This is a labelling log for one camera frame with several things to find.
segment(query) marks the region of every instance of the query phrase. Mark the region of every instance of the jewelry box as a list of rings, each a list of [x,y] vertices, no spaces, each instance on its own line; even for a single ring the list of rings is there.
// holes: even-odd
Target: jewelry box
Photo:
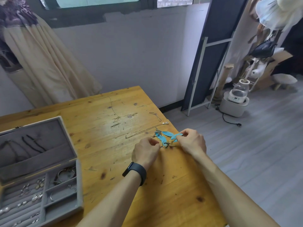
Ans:
[[[0,227],[46,227],[83,210],[81,165],[60,116],[0,133]]]

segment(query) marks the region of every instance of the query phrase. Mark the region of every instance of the black handbag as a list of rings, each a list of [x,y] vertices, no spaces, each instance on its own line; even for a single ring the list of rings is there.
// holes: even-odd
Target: black handbag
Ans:
[[[274,54],[277,44],[274,41],[267,40],[253,49],[249,55],[255,58],[268,58]]]

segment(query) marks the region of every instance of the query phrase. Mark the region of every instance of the wooden table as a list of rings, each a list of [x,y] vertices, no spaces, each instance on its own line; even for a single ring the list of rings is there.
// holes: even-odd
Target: wooden table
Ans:
[[[0,117],[0,131],[62,116],[82,164],[85,210],[58,226],[75,226],[122,179],[134,145],[168,120],[139,87]],[[177,133],[170,123],[158,127]],[[179,147],[161,149],[138,189],[123,226],[224,227],[226,221],[202,174]]]

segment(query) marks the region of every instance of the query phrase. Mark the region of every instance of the power cord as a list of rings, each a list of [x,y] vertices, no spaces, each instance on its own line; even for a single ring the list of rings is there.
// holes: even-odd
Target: power cord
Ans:
[[[220,111],[220,109],[219,109],[219,104],[215,104],[215,106],[216,106],[216,110],[217,110],[217,111]],[[224,113],[224,112],[221,112],[221,113],[222,113],[222,119],[224,120],[224,122],[229,123],[229,124],[237,125],[238,127],[241,127],[241,126],[242,126],[242,124],[240,124],[240,123],[227,122],[227,121],[224,119],[225,113]]]

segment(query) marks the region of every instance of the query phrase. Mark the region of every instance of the left hand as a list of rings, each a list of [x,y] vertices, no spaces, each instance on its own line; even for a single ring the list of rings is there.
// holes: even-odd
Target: left hand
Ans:
[[[142,165],[147,171],[156,160],[160,148],[159,142],[153,138],[147,137],[141,139],[134,146],[131,159],[133,162]]]

